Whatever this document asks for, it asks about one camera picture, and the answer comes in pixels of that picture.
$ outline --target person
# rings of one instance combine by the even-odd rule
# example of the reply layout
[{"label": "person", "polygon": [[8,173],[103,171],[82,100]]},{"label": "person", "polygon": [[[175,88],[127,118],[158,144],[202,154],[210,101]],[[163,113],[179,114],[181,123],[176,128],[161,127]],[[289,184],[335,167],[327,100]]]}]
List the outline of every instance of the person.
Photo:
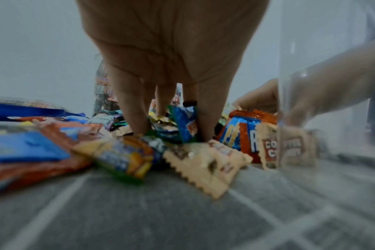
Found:
[{"label": "person", "polygon": [[[290,111],[281,117],[287,124],[301,126],[316,115],[358,104],[370,97],[369,119],[375,117],[375,37],[368,43],[340,53],[291,75]],[[279,79],[269,80],[234,101],[245,110],[279,110]]]},{"label": "person", "polygon": [[[150,128],[146,110],[153,94],[157,114],[164,115],[180,82],[184,100],[197,101],[199,129],[209,140],[269,0],[77,0],[77,4],[83,28],[103,56],[133,132]],[[284,119],[292,125],[358,103],[375,92],[375,40],[287,80],[292,108]],[[260,91],[268,94],[274,83]],[[261,96],[261,100],[269,100],[266,105],[274,108],[277,93],[271,91],[270,99]]]}]

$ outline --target pile of candy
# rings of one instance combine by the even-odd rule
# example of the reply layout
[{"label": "pile of candy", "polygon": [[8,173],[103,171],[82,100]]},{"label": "pile of candy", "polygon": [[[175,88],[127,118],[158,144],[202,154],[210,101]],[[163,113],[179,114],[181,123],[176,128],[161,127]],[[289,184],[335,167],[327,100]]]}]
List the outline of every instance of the pile of candy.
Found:
[{"label": "pile of candy", "polygon": [[197,107],[169,111],[150,112],[152,130],[133,135],[120,110],[87,118],[43,101],[0,99],[0,192],[95,165],[131,183],[141,183],[151,168],[172,167],[218,199],[250,163],[276,167],[274,115],[226,105],[217,140],[205,143]]}]

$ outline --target palm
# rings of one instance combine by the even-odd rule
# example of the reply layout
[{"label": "palm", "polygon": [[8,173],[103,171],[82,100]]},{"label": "palm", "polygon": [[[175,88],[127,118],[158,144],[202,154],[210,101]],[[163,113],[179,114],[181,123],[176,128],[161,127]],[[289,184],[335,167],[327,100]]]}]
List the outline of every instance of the palm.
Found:
[{"label": "palm", "polygon": [[142,121],[156,86],[157,109],[165,111],[180,82],[184,97],[198,100],[199,125],[208,138],[267,1],[79,0],[78,4],[83,26],[107,63],[133,130],[147,129]]}]

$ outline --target gray tablecloth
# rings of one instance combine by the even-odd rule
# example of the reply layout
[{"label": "gray tablecloth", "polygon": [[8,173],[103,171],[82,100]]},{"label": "gray tablecloth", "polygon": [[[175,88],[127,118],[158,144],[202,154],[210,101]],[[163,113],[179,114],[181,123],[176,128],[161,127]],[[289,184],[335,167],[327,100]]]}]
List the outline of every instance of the gray tablecloth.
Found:
[{"label": "gray tablecloth", "polygon": [[218,201],[172,170],[135,186],[94,169],[1,195],[0,250],[375,249],[354,215],[310,197],[252,166]]}]

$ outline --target gray surface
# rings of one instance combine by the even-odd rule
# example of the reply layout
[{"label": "gray surface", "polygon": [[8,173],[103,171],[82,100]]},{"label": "gray surface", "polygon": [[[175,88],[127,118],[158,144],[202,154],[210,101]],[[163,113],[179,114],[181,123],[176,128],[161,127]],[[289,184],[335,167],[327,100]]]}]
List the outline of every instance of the gray surface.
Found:
[{"label": "gray surface", "polygon": [[[322,204],[279,173],[254,167],[241,171],[218,201],[172,170],[150,172],[139,186],[95,170],[41,228],[39,212],[52,210],[56,196],[80,179],[59,178],[0,197],[0,249],[11,249],[8,242],[14,250],[375,249],[370,236],[352,241],[359,235],[347,221],[329,226],[332,215],[316,218]],[[32,242],[20,237],[35,233]],[[259,247],[261,241],[271,247]]]}]

